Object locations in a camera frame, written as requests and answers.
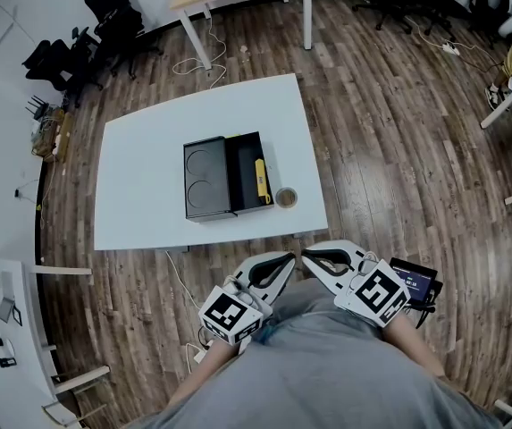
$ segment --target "small screen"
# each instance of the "small screen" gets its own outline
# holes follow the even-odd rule
[[[2,303],[0,304],[0,319],[7,323],[9,321],[9,316],[12,313],[14,301],[4,298]]]
[[[432,278],[430,276],[401,268],[398,265],[393,265],[392,270],[394,270],[400,279],[408,286],[410,298],[419,302],[424,301],[432,282]]]

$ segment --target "black box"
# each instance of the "black box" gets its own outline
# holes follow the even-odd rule
[[[256,160],[264,159],[258,132],[184,145],[186,217],[204,222],[234,217],[265,205],[257,193]],[[267,191],[271,196],[269,180]]]

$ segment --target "wooden floor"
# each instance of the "wooden floor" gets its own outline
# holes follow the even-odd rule
[[[198,302],[250,254],[299,253],[320,240],[349,239],[385,259],[429,265],[439,270],[444,289],[422,334],[449,378],[477,403],[491,408],[497,398],[512,401],[512,206],[503,203],[512,195],[512,107],[481,130],[490,111],[483,89],[495,68],[484,74],[393,21],[375,31],[378,15],[353,13],[351,5],[314,0],[311,51],[302,48],[301,0],[214,16],[214,32],[228,44],[220,59],[228,72],[217,87],[297,74],[329,232],[194,247],[172,254],[175,263]],[[208,21],[195,25],[205,46],[220,52],[206,34]],[[484,46],[465,23],[456,22],[454,31],[459,41]],[[440,34],[435,30],[431,39],[438,43]],[[195,55],[182,27],[166,31],[159,46],[162,57],[140,58],[137,80],[125,71],[117,78],[105,73],[105,90],[88,88],[70,154],[56,167],[46,201],[45,264],[94,270],[90,279],[45,277],[63,368],[111,367],[108,383],[81,401],[84,409],[109,404],[88,420],[94,429],[119,427],[163,408],[187,374],[184,345],[197,344],[197,310],[164,252],[93,249],[105,123],[207,89],[220,74],[217,67],[172,73],[175,63]],[[468,62],[492,64],[477,49],[460,51]],[[498,44],[492,55],[501,60],[505,52]],[[300,262],[297,272],[301,278]]]

